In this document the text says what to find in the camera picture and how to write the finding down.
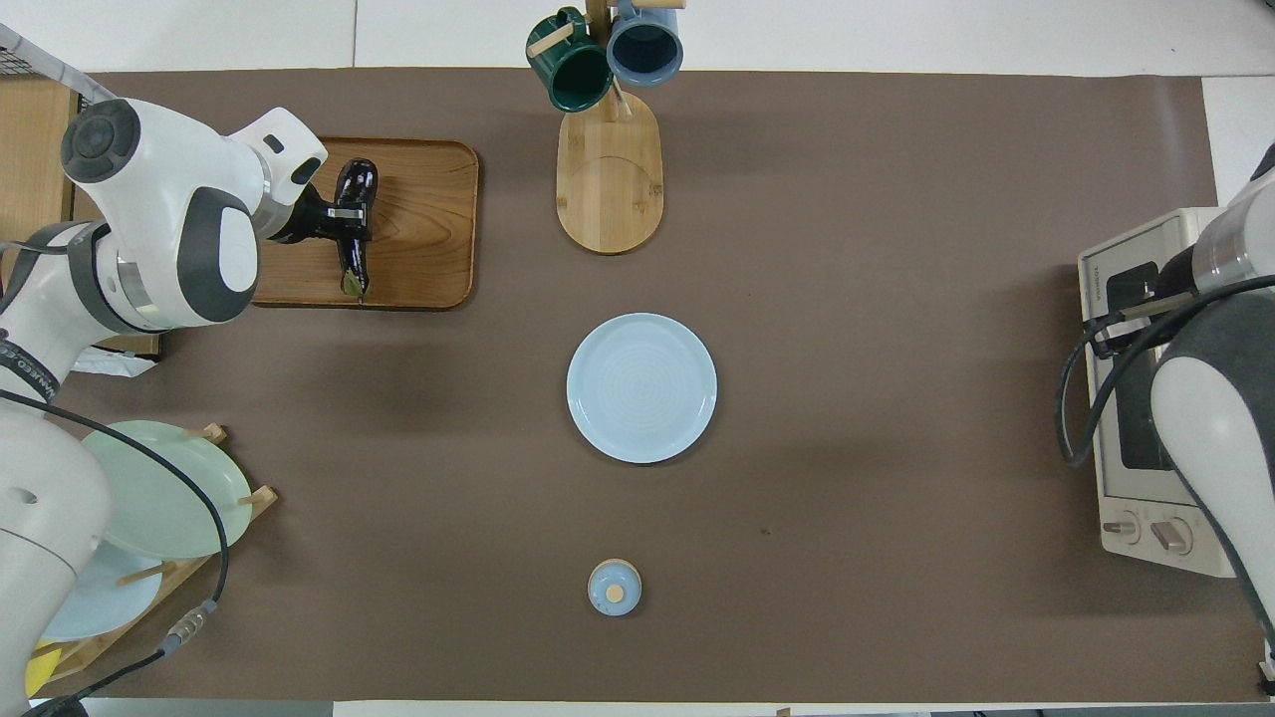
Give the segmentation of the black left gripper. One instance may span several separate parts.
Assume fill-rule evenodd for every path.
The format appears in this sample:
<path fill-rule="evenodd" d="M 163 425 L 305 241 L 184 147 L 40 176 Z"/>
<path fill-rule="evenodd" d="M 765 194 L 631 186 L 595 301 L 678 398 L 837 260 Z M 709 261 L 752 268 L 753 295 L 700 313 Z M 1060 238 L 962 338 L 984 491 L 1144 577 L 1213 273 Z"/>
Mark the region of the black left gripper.
<path fill-rule="evenodd" d="M 307 182 L 293 204 L 292 213 L 284 225 L 266 239 L 278 244 L 296 244 L 305 239 L 329 239 L 334 242 L 370 242 L 374 232 L 366 226 L 347 226 L 347 223 L 368 223 L 371 211 L 348 207 L 342 202 L 326 202 L 312 182 Z"/>

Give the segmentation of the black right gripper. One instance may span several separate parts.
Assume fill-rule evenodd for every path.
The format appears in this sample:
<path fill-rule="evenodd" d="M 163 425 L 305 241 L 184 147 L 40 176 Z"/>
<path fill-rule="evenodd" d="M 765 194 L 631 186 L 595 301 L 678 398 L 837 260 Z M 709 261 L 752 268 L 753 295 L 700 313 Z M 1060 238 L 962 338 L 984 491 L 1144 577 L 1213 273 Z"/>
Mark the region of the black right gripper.
<path fill-rule="evenodd" d="M 1196 246 L 1184 248 L 1183 251 L 1167 260 L 1156 274 L 1155 285 L 1153 285 L 1155 300 L 1119 309 L 1119 322 L 1139 322 L 1140 319 L 1153 322 L 1155 316 L 1174 313 L 1176 309 L 1192 304 L 1198 295 L 1196 274 L 1193 274 L 1193 249 Z"/>

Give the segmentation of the dark purple eggplant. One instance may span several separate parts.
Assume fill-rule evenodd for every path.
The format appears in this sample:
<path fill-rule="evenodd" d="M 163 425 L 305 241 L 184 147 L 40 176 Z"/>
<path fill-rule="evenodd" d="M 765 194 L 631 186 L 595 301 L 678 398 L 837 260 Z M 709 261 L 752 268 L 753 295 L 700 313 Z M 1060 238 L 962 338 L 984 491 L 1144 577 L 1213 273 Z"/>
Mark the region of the dark purple eggplant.
<path fill-rule="evenodd" d="M 377 165 L 374 165 L 374 161 L 367 158 L 357 157 L 348 159 L 346 167 L 339 174 L 334 202 L 346 203 L 348 207 L 363 205 L 371 211 L 371 221 L 374 221 L 374 204 L 377 200 Z M 371 221 L 368 223 L 347 223 L 347 226 L 366 226 L 371 230 Z M 342 272 L 340 290 L 347 296 L 351 296 L 351 299 L 360 301 L 368 293 L 371 286 L 368 268 L 370 242 L 337 242 Z"/>

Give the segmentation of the glass oven door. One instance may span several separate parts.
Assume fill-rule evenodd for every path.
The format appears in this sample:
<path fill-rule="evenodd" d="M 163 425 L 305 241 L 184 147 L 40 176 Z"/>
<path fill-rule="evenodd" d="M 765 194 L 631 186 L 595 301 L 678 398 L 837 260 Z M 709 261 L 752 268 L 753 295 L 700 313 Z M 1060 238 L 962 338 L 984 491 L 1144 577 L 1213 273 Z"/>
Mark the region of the glass oven door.
<path fill-rule="evenodd" d="M 1170 216 L 1084 251 L 1077 259 L 1081 318 L 1151 299 L 1162 267 L 1197 236 L 1183 218 Z M 1162 353 L 1164 347 L 1156 346 L 1139 355 L 1104 404 L 1093 447 L 1102 496 L 1192 504 L 1153 427 L 1150 388 Z"/>

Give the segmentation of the cream toaster oven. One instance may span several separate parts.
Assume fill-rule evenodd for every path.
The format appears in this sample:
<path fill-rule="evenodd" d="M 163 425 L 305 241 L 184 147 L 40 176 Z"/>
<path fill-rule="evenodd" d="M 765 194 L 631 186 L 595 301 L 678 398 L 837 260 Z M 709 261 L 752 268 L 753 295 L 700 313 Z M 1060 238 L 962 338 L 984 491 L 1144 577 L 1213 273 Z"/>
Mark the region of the cream toaster oven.
<path fill-rule="evenodd" d="M 1275 591 L 1275 199 L 1084 251 L 1104 549 Z"/>

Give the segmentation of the wooden serving tray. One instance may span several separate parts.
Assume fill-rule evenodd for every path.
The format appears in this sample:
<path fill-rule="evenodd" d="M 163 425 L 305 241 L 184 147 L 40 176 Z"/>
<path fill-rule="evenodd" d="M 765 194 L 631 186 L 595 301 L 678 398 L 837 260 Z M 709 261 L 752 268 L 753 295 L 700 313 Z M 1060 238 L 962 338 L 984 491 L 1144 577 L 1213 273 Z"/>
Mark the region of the wooden serving tray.
<path fill-rule="evenodd" d="M 418 137 L 323 137 L 328 159 L 312 182 L 332 199 L 347 159 L 372 159 L 370 288 L 342 292 L 337 242 L 263 242 L 254 305 L 368 313 L 449 313 L 474 283 L 479 162 L 464 142 Z"/>

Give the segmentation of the wooden mug tree stand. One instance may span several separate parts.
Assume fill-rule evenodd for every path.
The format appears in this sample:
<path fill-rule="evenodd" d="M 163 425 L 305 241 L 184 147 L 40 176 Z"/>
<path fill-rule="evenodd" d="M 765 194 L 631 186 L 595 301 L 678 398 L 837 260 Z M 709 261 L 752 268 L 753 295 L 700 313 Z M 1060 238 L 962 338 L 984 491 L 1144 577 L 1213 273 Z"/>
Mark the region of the wooden mug tree stand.
<path fill-rule="evenodd" d="M 586 0 L 589 34 L 606 50 L 615 1 Z M 664 211 L 663 151 L 655 114 L 638 88 L 612 74 L 612 87 L 592 108 L 564 114 L 557 137 L 556 211 L 581 248 L 629 253 L 654 235 Z"/>

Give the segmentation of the dark green mug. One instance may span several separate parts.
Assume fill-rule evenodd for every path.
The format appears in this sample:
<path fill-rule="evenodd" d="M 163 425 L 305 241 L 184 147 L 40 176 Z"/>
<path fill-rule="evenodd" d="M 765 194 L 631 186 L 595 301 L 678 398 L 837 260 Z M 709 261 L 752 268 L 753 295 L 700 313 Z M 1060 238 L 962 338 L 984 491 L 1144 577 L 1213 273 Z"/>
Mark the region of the dark green mug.
<path fill-rule="evenodd" d="M 562 114 L 592 108 L 612 87 L 606 50 L 593 40 L 586 15 L 578 8 L 562 6 L 542 19 L 528 34 L 525 56 L 551 105 Z"/>

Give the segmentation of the brown table mat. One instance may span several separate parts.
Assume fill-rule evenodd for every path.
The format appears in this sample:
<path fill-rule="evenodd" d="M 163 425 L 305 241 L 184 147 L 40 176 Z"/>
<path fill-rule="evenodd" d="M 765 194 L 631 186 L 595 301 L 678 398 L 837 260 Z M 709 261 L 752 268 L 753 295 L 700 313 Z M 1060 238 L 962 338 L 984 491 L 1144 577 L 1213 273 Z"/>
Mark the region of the brown table mat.
<path fill-rule="evenodd" d="M 223 131 L 441 137 L 481 159 L 453 313 L 254 307 L 105 422 L 217 421 L 279 503 L 226 600 L 119 697 L 589 702 L 1248 702 L 1235 580 L 1102 549 L 1052 404 L 1077 254 L 1215 200 L 1197 79 L 682 73 L 643 97 L 666 214 L 597 256 L 555 211 L 532 71 L 113 73 Z M 569 415 L 602 322 L 655 313 L 719 380 L 697 443 L 615 461 Z M 606 617 L 593 566 L 629 560 Z"/>

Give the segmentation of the pale green plate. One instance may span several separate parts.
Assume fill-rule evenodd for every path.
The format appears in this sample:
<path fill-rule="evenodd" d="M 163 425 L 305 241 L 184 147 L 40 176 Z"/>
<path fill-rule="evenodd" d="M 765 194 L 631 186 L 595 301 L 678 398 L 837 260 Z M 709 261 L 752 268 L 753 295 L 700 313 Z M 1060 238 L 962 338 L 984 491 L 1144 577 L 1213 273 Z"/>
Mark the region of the pale green plate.
<path fill-rule="evenodd" d="M 171 462 L 207 494 L 228 545 L 245 535 L 252 508 L 240 500 L 251 490 L 244 472 L 219 447 L 150 418 L 131 418 L 113 427 Z M 113 494 L 106 542 L 156 560 L 209 558 L 219 550 L 207 506 L 172 472 L 99 431 L 82 443 L 105 467 Z"/>

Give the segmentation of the blue mug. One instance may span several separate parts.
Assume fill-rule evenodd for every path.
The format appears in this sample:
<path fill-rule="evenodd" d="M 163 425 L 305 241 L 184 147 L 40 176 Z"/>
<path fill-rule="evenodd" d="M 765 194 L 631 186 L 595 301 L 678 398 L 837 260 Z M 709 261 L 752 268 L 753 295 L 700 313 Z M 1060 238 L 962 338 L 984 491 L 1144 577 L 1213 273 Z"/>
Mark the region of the blue mug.
<path fill-rule="evenodd" d="M 612 0 L 607 57 L 623 85 L 664 85 L 682 68 L 683 46 L 677 15 L 683 0 Z"/>

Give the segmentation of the white marbled cloth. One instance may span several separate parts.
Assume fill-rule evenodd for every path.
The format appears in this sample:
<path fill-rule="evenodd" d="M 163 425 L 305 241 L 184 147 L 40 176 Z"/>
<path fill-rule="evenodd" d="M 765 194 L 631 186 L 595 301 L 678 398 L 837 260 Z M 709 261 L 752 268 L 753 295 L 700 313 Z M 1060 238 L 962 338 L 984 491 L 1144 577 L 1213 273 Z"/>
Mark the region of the white marbled cloth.
<path fill-rule="evenodd" d="M 79 105 L 99 105 L 108 100 L 115 100 L 113 91 L 108 91 L 96 79 L 73 65 L 62 61 L 29 38 L 26 38 L 13 28 L 0 23 L 0 77 L 45 77 L 68 87 L 73 94 L 79 97 Z M 136 353 L 127 351 L 101 350 L 91 347 L 83 350 L 73 364 L 71 371 L 99 373 L 101 375 L 119 378 L 136 378 L 156 367 L 153 358 L 142 358 Z"/>

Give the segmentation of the wooden plate rack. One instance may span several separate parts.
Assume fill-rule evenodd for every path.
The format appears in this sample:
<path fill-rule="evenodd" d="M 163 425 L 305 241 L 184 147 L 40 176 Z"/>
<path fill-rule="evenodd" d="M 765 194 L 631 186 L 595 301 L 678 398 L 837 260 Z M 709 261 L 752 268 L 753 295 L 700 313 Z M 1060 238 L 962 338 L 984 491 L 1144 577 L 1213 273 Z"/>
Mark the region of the wooden plate rack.
<path fill-rule="evenodd" d="M 222 449 L 221 445 L 226 440 L 226 427 L 219 424 L 209 424 L 205 427 L 184 427 L 184 430 L 187 434 L 207 439 L 219 447 L 219 449 Z M 277 501 L 278 496 L 269 486 L 252 487 L 250 482 L 249 486 L 251 490 L 250 495 L 241 499 L 240 503 L 249 504 L 252 508 L 251 526 L 254 521 L 256 521 Z M 127 623 L 127 625 L 119 626 L 119 629 L 113 632 L 105 632 L 105 634 L 99 634 L 96 638 L 85 638 L 82 640 L 48 640 L 48 643 L 54 643 L 56 648 L 61 649 L 61 654 L 52 676 L 40 690 L 56 681 L 68 679 L 71 675 L 82 674 L 91 667 L 91 663 L 96 662 L 97 658 L 108 652 L 108 649 L 113 648 L 120 639 L 127 635 L 127 632 L 131 632 L 133 626 L 136 626 L 136 623 L 142 623 L 145 617 L 150 616 L 150 612 L 156 612 L 156 609 L 159 609 L 159 605 L 164 603 L 164 600 L 170 600 L 170 596 L 173 595 L 178 587 L 184 586 L 186 580 L 190 580 L 191 577 L 196 575 L 200 569 L 208 566 L 214 555 L 215 552 L 210 554 L 209 558 L 198 558 L 193 560 L 159 560 L 159 566 L 145 569 L 145 572 L 139 572 L 136 575 L 127 575 L 124 577 L 122 580 L 119 580 L 119 586 L 130 586 L 133 582 L 144 580 L 147 575 L 162 577 L 162 583 L 159 583 L 159 589 L 156 592 L 156 598 L 153 600 L 153 603 L 150 603 L 150 607 L 148 607 L 145 612 L 142 612 L 140 617 Z M 46 643 L 46 640 L 41 639 L 40 643 Z"/>

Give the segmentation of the light blue racked plate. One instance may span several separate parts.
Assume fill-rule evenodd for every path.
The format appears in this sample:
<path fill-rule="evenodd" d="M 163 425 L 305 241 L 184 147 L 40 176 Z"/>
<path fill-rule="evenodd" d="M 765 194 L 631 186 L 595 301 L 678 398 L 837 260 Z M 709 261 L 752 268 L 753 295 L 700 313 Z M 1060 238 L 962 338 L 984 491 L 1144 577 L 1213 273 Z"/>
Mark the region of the light blue racked plate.
<path fill-rule="evenodd" d="M 159 560 L 142 558 L 102 542 L 73 586 L 68 600 L 55 612 L 41 635 L 42 640 L 82 640 L 96 638 L 127 625 L 145 612 L 162 583 L 161 575 L 147 575 L 130 586 L 119 586 L 124 577 L 159 566 Z"/>

